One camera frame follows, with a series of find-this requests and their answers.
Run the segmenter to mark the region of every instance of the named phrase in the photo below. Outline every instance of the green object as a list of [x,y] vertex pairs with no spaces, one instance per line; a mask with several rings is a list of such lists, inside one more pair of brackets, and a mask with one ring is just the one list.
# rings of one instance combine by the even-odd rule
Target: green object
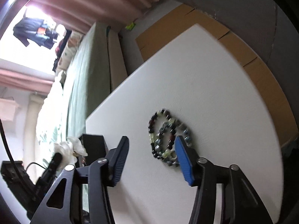
[[169,149],[166,149],[165,152],[162,154],[162,158],[167,158],[171,154],[171,151]]
[[126,26],[126,30],[132,31],[132,29],[135,27],[135,23],[131,23],[130,25]]
[[163,113],[161,112],[161,110],[159,110],[159,111],[157,112],[157,115],[158,115],[159,117],[163,116]]
[[62,140],[86,132],[85,120],[110,94],[107,25],[96,22],[83,38],[67,70],[63,89]]

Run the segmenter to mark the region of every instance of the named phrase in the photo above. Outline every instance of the metal screw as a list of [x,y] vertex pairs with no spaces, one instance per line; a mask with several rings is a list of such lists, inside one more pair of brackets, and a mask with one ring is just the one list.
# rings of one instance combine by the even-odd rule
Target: metal screw
[[202,164],[207,163],[207,159],[205,159],[204,157],[199,158],[197,161]]
[[107,161],[108,160],[106,158],[104,158],[104,157],[101,157],[101,158],[98,159],[98,163],[100,163],[100,164],[103,164],[103,163],[105,163]]
[[231,169],[234,171],[237,171],[237,170],[239,170],[239,166],[236,164],[233,164],[233,165],[231,165]]
[[75,168],[75,166],[70,164],[70,165],[67,165],[64,169],[67,171],[72,171],[74,168]]

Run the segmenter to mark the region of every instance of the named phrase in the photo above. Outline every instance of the pink curtain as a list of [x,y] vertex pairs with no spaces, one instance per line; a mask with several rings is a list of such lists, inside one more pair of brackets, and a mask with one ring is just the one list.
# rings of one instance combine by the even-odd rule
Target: pink curtain
[[30,0],[54,21],[85,34],[95,21],[118,32],[159,0]]
[[5,87],[14,87],[47,95],[51,90],[52,84],[52,81],[0,69],[0,85]]

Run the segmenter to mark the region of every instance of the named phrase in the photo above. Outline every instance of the bright window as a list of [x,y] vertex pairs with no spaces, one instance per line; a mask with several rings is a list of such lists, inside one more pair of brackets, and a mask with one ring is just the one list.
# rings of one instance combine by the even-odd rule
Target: bright window
[[[28,40],[30,44],[25,47],[22,42],[13,35],[13,27],[23,18],[24,13],[26,13],[25,15],[27,17],[47,20],[50,27],[56,29],[59,33],[57,43],[53,45],[51,50],[43,46],[40,47],[31,40]],[[0,58],[53,75],[54,72],[52,68],[54,60],[56,59],[55,48],[58,42],[63,39],[64,33],[64,26],[61,24],[56,26],[53,19],[44,14],[41,10],[35,7],[27,8],[24,6],[10,23],[0,40]]]

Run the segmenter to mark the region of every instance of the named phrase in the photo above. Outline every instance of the bed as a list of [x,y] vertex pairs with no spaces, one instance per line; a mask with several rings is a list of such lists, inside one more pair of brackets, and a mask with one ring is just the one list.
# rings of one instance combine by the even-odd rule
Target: bed
[[118,34],[103,23],[94,23],[66,70],[65,81],[59,74],[44,100],[36,125],[39,155],[32,161],[46,167],[54,142],[85,133],[87,117],[126,78]]

